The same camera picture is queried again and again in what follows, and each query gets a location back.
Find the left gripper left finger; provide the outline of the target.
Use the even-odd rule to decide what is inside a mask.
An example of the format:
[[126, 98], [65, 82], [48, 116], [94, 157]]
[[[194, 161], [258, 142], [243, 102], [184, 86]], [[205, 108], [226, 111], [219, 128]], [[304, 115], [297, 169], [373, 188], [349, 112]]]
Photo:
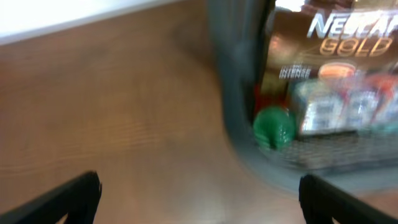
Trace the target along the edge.
[[94, 222], [102, 194], [95, 171], [88, 171], [1, 215], [2, 224]]

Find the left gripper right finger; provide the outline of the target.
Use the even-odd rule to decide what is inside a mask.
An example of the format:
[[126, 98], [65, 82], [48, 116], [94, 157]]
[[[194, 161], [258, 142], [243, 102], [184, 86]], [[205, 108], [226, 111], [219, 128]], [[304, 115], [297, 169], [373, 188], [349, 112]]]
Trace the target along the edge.
[[397, 219], [315, 175], [300, 179], [298, 199], [307, 224], [397, 224]]

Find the green lid jar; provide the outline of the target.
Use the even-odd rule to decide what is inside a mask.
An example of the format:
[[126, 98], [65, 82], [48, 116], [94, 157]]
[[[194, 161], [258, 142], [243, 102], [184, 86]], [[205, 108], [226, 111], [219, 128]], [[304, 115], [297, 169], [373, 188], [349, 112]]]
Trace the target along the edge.
[[258, 145], [271, 150], [279, 150], [289, 145], [296, 135], [294, 115], [280, 106], [260, 110], [252, 128]]

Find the brown Nescafe Gold bag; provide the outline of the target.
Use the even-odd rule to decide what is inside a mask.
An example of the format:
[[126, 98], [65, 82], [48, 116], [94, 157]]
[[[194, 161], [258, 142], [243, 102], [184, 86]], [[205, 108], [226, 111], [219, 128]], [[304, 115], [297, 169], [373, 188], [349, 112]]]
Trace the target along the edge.
[[263, 95], [319, 78], [397, 84], [397, 1], [276, 1], [264, 28]]

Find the Kleenex tissue multipack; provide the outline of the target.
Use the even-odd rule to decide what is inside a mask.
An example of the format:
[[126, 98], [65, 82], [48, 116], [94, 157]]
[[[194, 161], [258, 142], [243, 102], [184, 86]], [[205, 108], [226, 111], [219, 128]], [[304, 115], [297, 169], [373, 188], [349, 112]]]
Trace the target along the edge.
[[397, 75], [314, 79], [289, 89], [302, 136], [348, 131], [397, 132]]

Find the spaghetti pack red yellow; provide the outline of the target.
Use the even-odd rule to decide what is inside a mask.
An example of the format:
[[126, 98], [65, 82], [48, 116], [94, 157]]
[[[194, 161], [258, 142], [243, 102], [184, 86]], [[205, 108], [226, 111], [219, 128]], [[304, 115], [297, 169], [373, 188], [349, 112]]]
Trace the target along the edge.
[[287, 109], [287, 103], [282, 95], [271, 95], [261, 93], [260, 85], [254, 87], [254, 115], [257, 115], [261, 110], [270, 106], [279, 106], [283, 109]]

